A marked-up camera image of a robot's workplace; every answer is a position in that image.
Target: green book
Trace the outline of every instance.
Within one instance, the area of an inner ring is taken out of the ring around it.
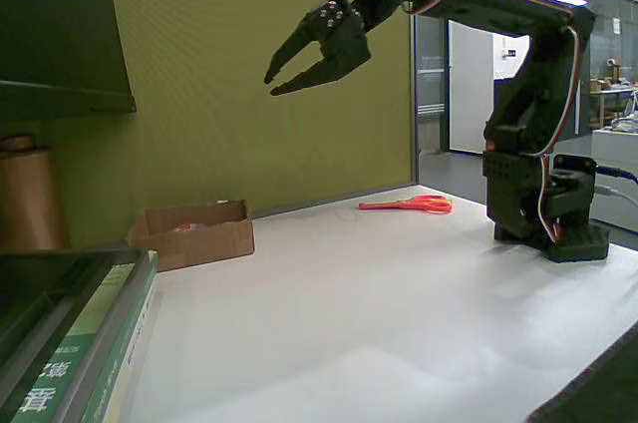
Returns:
[[[152,271],[149,273],[144,284],[144,289],[140,292],[133,308],[125,319],[116,341],[109,352],[107,361],[100,373],[100,377],[89,398],[87,407],[82,415],[82,421],[87,423],[101,423],[105,417],[107,407],[111,400],[111,394],[115,383],[118,379],[123,361],[126,359],[127,350],[131,340],[135,336],[136,326],[143,309],[150,304],[150,298],[153,297],[153,283],[156,277],[158,266],[158,256],[155,252],[151,253]]]
[[[109,271],[42,369],[13,423],[50,421],[134,266],[134,263],[116,265]]]

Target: robotic arm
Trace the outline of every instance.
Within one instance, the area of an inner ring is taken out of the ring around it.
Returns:
[[[312,41],[319,42],[324,59],[271,94],[345,77],[371,57],[366,34],[406,5],[411,14],[530,36],[529,52],[483,132],[494,236],[541,248],[555,261],[605,258],[608,233],[589,222],[595,162],[557,156],[553,172],[548,163],[578,89],[582,53],[595,21],[587,8],[552,0],[327,0],[306,14],[274,54],[265,83]]]

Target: cardboard box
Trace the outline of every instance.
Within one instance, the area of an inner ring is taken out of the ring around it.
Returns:
[[[178,231],[194,224],[194,229]],[[147,210],[129,232],[129,245],[158,251],[158,271],[254,253],[245,201]]]

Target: book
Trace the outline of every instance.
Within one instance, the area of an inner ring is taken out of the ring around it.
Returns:
[[[153,304],[154,297],[155,284],[151,287],[151,291],[147,296],[147,301],[144,304],[142,313],[138,317],[138,322],[136,323],[135,330],[133,331],[133,338],[131,338],[131,341],[129,342],[129,347],[127,348],[125,359],[122,362],[120,373],[118,374],[118,378],[113,386],[113,393],[111,394],[111,400],[107,406],[103,423],[117,423],[120,421],[120,412],[127,398],[127,390],[129,389],[131,378],[133,377],[135,363],[139,353],[138,351],[136,352],[136,350],[143,345],[147,315],[149,314],[151,305]]]
[[[155,277],[157,262],[153,260],[153,255],[151,257],[151,274]],[[134,266],[132,262],[111,268],[42,369],[14,416],[13,423],[46,423],[51,420]],[[142,302],[147,293],[140,295]],[[126,326],[127,320],[125,319],[122,328]]]
[[[96,386],[89,398],[87,407],[82,416],[82,421],[86,423],[101,423],[109,407],[111,395],[119,378],[120,370],[123,363],[127,359],[127,353],[131,343],[137,341],[139,338],[136,335],[136,328],[139,329],[139,320],[142,315],[146,317],[145,308],[151,305],[153,295],[153,283],[156,277],[157,268],[157,254],[152,253],[151,261],[153,264],[153,270],[149,273],[147,280],[144,284],[144,289],[141,291],[136,302],[133,304],[132,310],[125,319],[116,341],[109,352],[109,356],[105,362],[105,365],[100,373],[100,377],[96,382]]]

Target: floor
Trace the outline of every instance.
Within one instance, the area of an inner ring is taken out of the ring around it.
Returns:
[[[556,145],[559,154],[591,155],[591,136],[579,137]],[[469,201],[485,204],[486,181],[482,176],[480,156],[458,153],[421,154],[419,156],[421,184]],[[638,234],[612,225],[609,229],[613,243],[638,250]]]

